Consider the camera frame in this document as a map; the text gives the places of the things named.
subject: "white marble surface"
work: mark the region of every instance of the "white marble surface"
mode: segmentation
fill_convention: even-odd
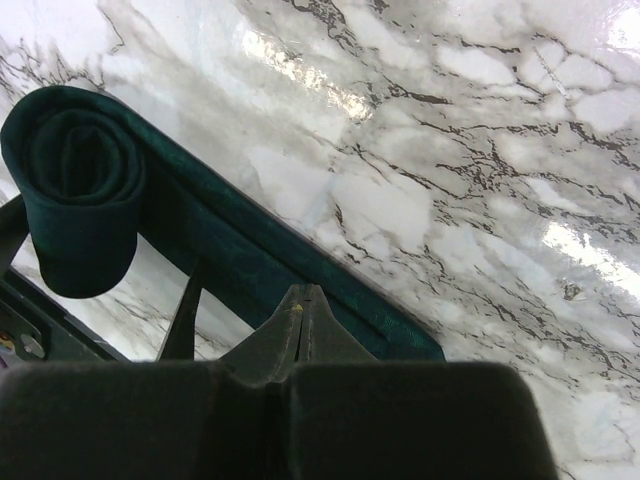
[[[449,359],[518,369],[564,478],[640,478],[640,2],[0,2],[0,120],[51,84],[128,103]],[[37,279],[29,245],[16,266]],[[61,302],[149,359],[185,283],[141,241]],[[204,358],[250,333],[223,310]]]

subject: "marble countertop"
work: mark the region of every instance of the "marble countertop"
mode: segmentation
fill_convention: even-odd
[[[121,99],[415,312],[516,368],[567,479],[640,477],[640,2],[0,3],[0,122],[67,84]],[[17,194],[0,162],[0,203]],[[25,244],[14,265],[41,283]],[[140,239],[56,297],[131,359],[186,277]],[[215,298],[199,358],[251,333]]]

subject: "dark green fabric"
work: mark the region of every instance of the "dark green fabric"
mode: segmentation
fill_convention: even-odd
[[[116,100],[72,87],[37,90],[11,111],[0,141],[42,276],[60,295],[113,287],[140,231],[184,272],[205,257],[207,290],[254,328],[292,284],[314,283],[376,357],[443,359],[415,319]]]

